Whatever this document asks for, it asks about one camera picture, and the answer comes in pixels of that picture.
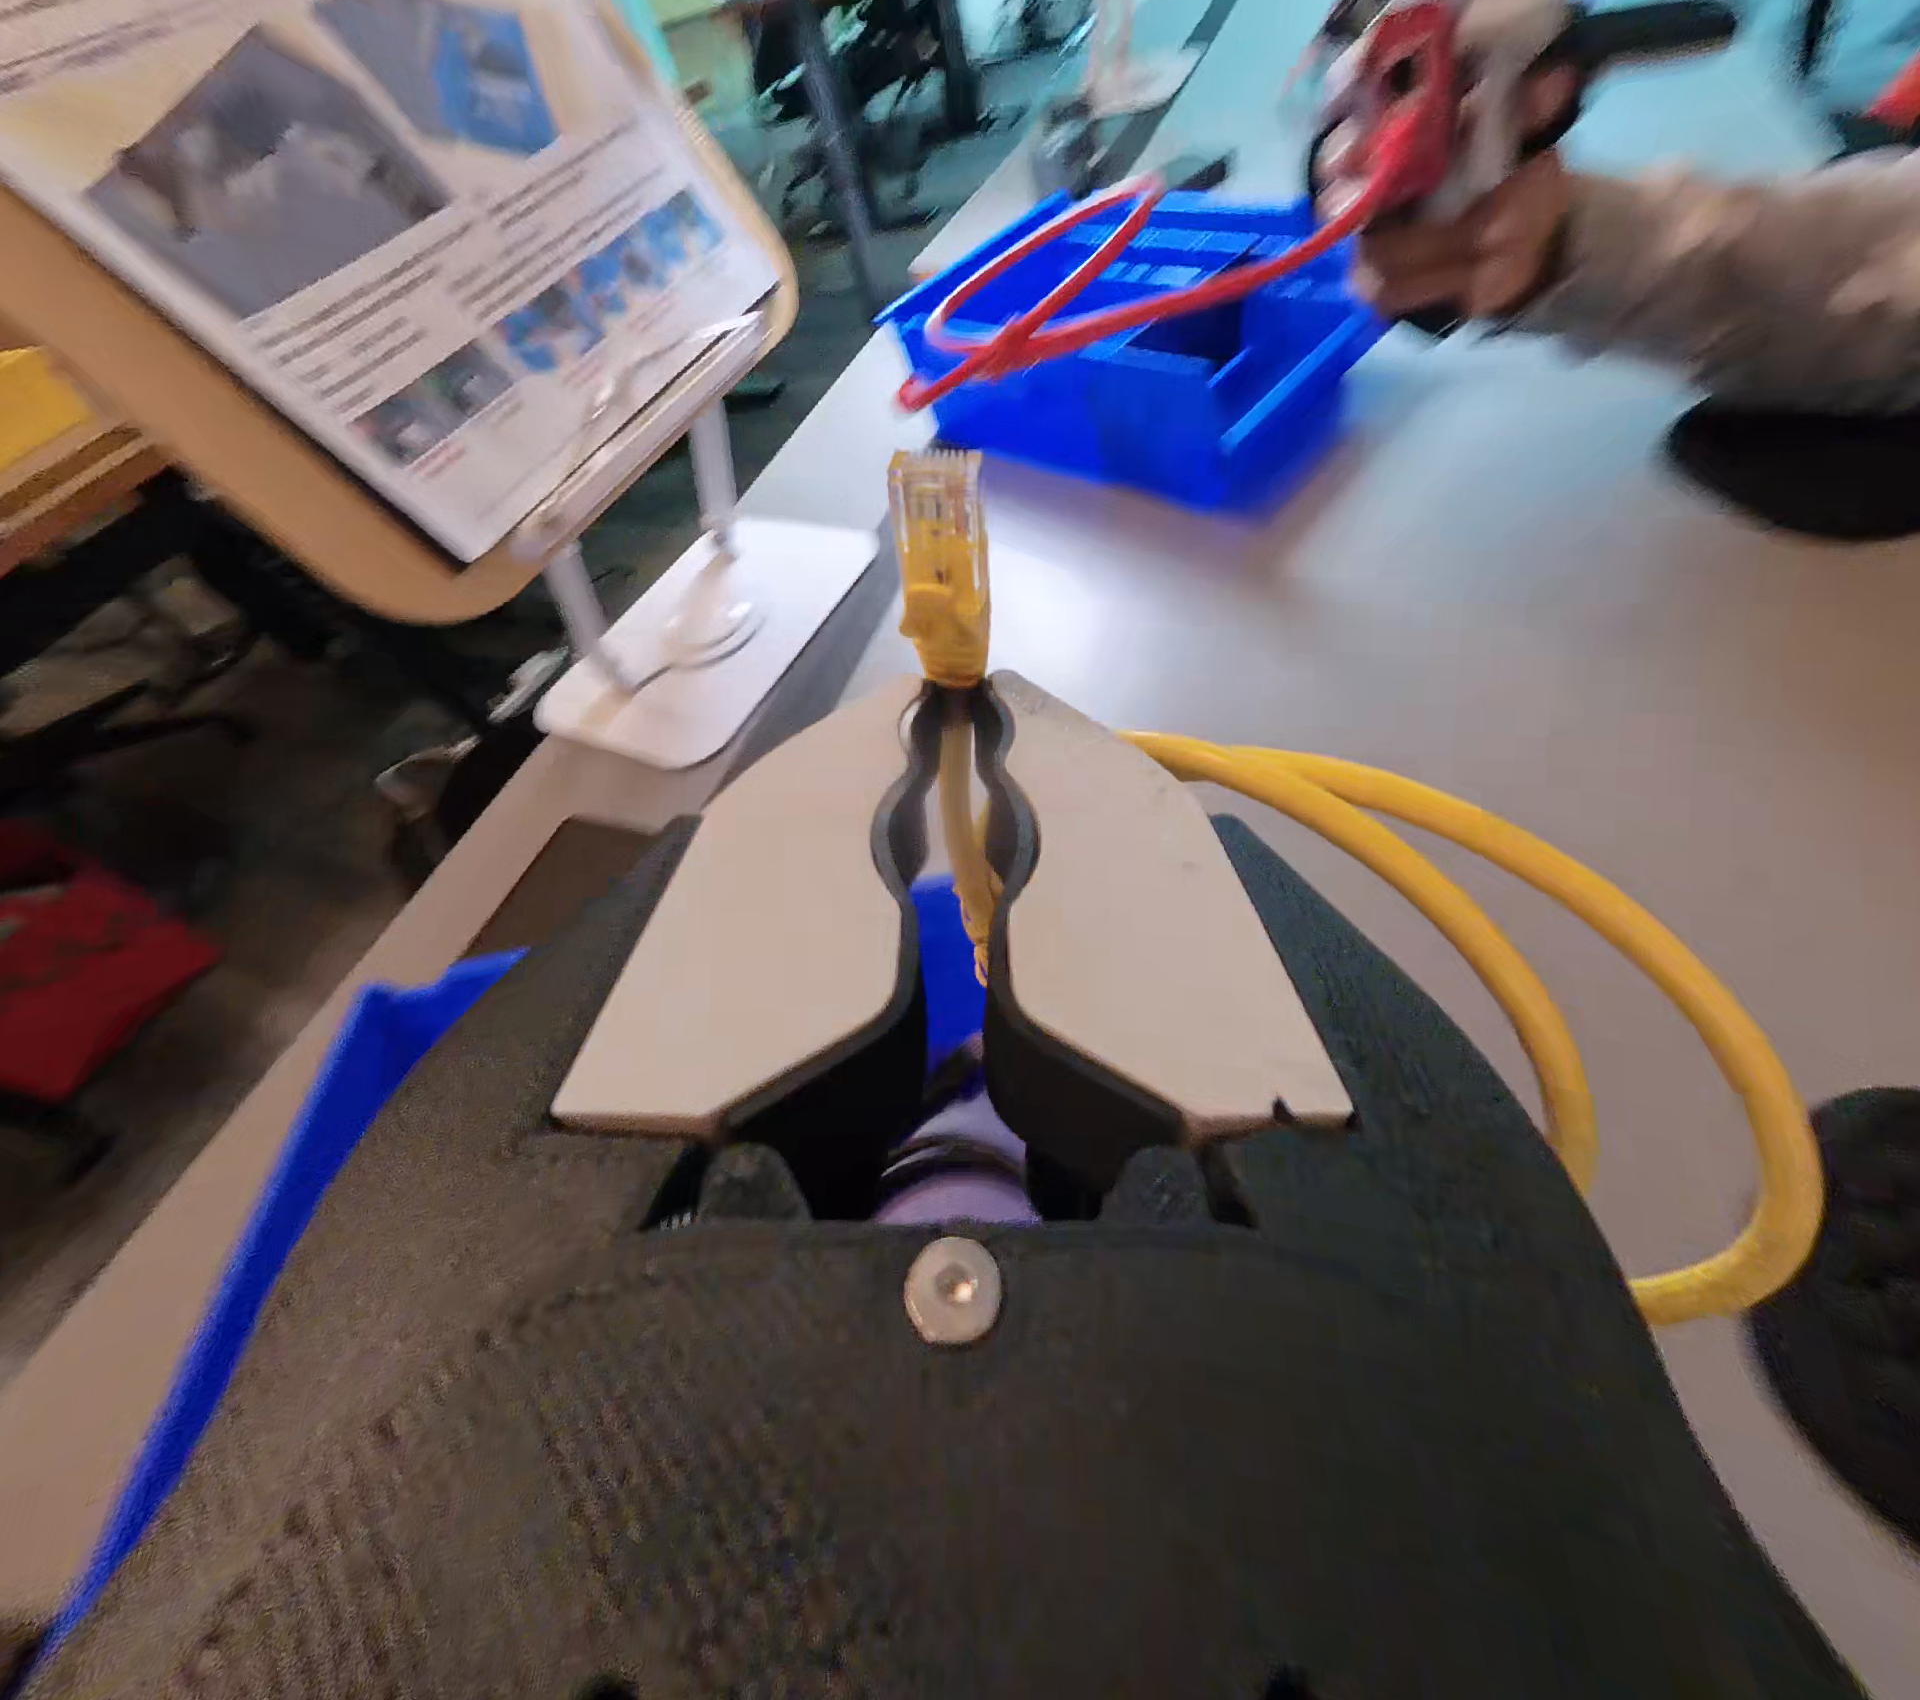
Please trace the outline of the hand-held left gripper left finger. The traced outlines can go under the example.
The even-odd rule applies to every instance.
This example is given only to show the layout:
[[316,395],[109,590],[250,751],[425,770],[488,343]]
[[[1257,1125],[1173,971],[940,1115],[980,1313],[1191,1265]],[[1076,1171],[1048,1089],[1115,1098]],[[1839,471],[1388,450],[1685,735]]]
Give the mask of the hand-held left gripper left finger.
[[874,824],[919,698],[899,675],[709,801],[553,1096],[557,1127],[716,1139],[878,1022],[901,916]]

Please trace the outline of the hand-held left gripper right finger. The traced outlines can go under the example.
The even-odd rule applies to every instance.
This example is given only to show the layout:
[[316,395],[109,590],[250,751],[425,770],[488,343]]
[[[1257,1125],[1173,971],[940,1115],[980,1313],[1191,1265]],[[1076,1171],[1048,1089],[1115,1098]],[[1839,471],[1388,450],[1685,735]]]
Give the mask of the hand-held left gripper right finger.
[[987,1092],[1028,1147],[1341,1131],[1350,1092],[1202,803],[1017,673],[981,693]]

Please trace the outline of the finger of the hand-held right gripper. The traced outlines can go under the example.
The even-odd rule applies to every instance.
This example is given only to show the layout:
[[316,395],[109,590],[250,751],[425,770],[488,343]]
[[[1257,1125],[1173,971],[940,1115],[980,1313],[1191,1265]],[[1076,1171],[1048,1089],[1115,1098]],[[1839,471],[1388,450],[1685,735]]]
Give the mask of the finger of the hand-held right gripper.
[[1455,102],[1436,217],[1455,220],[1524,164],[1524,89],[1572,18],[1572,0],[1442,0],[1451,14]]

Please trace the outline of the red ethernet splitter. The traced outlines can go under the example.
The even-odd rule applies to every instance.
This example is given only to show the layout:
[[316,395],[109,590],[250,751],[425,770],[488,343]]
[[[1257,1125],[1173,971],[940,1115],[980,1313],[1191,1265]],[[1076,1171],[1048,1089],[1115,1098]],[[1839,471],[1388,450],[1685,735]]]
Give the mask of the red ethernet splitter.
[[1443,0],[1390,9],[1355,45],[1350,125],[1359,201],[1374,219],[1438,195],[1454,163],[1459,69]]

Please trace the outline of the blue plastic bin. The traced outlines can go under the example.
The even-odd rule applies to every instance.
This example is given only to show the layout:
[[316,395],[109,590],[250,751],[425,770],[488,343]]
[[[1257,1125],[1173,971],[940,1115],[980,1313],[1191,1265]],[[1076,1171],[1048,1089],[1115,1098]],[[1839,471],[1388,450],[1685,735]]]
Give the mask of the blue plastic bin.
[[[964,281],[1068,206],[1066,191],[1043,197],[882,311],[874,324],[891,330],[908,379],[933,383],[953,370],[955,359],[927,345],[927,320]],[[1122,219],[1123,204],[1114,204],[1021,259],[971,297],[950,335],[990,335],[1025,314]],[[1238,201],[1175,191],[1060,318],[1179,292],[1313,231],[1306,195]],[[1347,283],[1347,248],[1332,248],[1235,304],[1138,324],[1068,359],[955,386],[931,405],[935,434],[1194,512],[1268,512],[1332,453],[1347,377],[1383,337]]]
[[140,1545],[236,1541],[271,1473],[528,1282],[564,1220],[683,1165],[674,1142],[645,1154],[549,1120],[661,874],[635,864],[542,945],[355,996],[30,1664],[78,1637]]

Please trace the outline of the person's right hand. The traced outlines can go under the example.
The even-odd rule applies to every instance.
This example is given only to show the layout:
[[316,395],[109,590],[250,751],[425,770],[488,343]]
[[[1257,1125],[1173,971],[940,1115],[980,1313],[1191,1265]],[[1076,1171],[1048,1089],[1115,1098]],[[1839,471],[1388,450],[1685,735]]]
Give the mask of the person's right hand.
[[1572,204],[1570,168],[1549,148],[1459,210],[1398,209],[1355,241],[1355,295],[1388,320],[1509,320],[1552,284]]

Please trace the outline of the black wrist rest pad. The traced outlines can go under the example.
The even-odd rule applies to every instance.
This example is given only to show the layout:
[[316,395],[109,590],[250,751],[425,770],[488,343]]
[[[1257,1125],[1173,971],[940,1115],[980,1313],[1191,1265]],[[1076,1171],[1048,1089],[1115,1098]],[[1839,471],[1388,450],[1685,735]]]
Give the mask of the black wrist rest pad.
[[1829,544],[1917,537],[1917,411],[1837,414],[1705,398],[1663,458],[1705,499],[1764,530]]
[[1744,1317],[1772,1401],[1828,1473],[1917,1547],[1917,1091],[1811,1112],[1823,1212],[1798,1275]]

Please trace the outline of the red floor bag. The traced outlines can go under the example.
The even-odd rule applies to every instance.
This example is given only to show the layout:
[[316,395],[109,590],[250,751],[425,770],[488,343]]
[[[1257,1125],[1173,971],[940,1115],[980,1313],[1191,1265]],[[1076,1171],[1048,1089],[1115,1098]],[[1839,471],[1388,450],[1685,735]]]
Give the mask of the red floor bag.
[[2,1091],[62,1108],[222,950],[40,824],[2,822]]

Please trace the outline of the black light stand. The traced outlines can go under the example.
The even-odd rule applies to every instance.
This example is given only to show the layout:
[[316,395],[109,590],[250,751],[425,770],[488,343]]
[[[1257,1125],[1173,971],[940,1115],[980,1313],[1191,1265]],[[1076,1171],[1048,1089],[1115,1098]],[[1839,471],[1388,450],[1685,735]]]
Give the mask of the black light stand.
[[852,107],[814,3],[783,0],[783,7],[798,49],[808,104],[826,157],[828,183],[843,228],[852,278],[868,317],[876,318],[885,306],[885,295],[878,278],[870,188],[859,164]]

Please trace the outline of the printed instruction board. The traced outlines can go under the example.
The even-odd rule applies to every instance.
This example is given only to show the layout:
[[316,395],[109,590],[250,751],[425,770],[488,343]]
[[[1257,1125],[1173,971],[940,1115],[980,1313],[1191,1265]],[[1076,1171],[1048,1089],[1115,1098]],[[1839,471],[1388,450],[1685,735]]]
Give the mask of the printed instruction board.
[[791,326],[612,0],[2,0],[3,338],[350,602],[534,578]]

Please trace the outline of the yellow plastic bin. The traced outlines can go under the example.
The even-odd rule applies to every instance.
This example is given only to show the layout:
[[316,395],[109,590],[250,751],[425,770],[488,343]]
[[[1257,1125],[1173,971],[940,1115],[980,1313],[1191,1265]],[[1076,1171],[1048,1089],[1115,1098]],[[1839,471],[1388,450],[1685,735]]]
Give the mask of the yellow plastic bin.
[[2,477],[21,480],[46,455],[90,440],[97,423],[82,393],[42,349],[2,352]]

